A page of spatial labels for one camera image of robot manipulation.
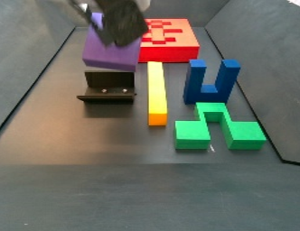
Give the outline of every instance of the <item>red block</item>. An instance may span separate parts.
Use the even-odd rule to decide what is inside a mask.
[[[199,44],[187,19],[145,19],[139,62],[188,62],[196,60]]]

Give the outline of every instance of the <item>blue u-shaped block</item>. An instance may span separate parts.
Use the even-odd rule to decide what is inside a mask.
[[[235,83],[240,65],[236,60],[222,60],[213,85],[203,84],[205,63],[203,60],[189,60],[183,88],[183,103],[195,102],[227,103],[231,88]]]

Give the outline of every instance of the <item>green block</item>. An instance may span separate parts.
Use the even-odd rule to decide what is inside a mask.
[[[209,133],[205,123],[175,121],[173,139],[176,149],[207,149]]]
[[[266,137],[258,122],[231,122],[228,132],[224,134],[228,149],[260,149]]]
[[[266,137],[258,122],[232,122],[223,103],[196,103],[193,115],[201,123],[218,122],[220,124],[228,149],[260,149]]]
[[[207,122],[220,123],[222,117],[230,118],[227,108],[223,103],[195,103],[195,118],[203,117]]]

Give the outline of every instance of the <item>black floor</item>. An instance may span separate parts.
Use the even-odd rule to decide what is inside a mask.
[[[300,231],[300,167],[0,166],[0,231]]]

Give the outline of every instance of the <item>yellow block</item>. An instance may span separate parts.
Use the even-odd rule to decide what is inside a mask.
[[[148,120],[149,126],[167,124],[167,100],[161,62],[147,62]]]

